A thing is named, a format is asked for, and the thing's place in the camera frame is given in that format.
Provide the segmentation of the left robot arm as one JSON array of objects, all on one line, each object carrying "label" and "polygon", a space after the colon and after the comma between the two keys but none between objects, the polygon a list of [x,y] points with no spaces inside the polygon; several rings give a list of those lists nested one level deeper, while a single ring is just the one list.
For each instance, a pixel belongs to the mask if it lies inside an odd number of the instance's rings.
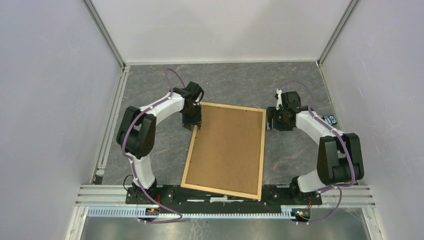
[{"label": "left robot arm", "polygon": [[173,88],[157,101],[141,106],[129,106],[123,115],[116,135],[123,155],[129,159],[134,184],[140,189],[138,197],[145,204],[153,203],[157,190],[151,166],[150,153],[154,148],[156,128],[163,120],[175,113],[182,117],[182,127],[192,131],[202,126],[201,100],[204,90],[195,82],[185,88]]}]

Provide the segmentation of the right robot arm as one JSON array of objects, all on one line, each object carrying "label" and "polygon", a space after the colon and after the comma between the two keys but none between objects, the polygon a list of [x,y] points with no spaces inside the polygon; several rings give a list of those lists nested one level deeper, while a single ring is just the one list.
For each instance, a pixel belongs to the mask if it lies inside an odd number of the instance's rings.
[{"label": "right robot arm", "polygon": [[305,132],[317,145],[316,167],[294,177],[289,185],[289,199],[302,204],[309,193],[324,193],[336,187],[351,187],[363,179],[365,169],[360,138],[345,133],[324,121],[310,106],[302,105],[296,91],[276,90],[275,107],[266,109],[268,130]]}]

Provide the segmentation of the black blue toy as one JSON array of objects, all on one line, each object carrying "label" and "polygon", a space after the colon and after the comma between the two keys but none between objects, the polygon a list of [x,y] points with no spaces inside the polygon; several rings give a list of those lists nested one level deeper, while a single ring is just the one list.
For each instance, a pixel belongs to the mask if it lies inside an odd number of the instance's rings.
[{"label": "black blue toy", "polygon": [[335,115],[325,115],[322,119],[329,124],[330,126],[336,126],[338,124],[338,120]]}]

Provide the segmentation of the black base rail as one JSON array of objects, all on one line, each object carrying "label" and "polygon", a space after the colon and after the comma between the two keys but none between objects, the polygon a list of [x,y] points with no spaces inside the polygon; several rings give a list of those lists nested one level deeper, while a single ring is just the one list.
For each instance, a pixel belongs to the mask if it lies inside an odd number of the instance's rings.
[{"label": "black base rail", "polygon": [[263,185],[259,200],[183,188],[180,185],[154,185],[143,192],[133,184],[126,189],[125,202],[178,216],[193,213],[276,213],[281,208],[306,211],[323,203],[318,193],[296,193],[287,185],[275,184]]}]

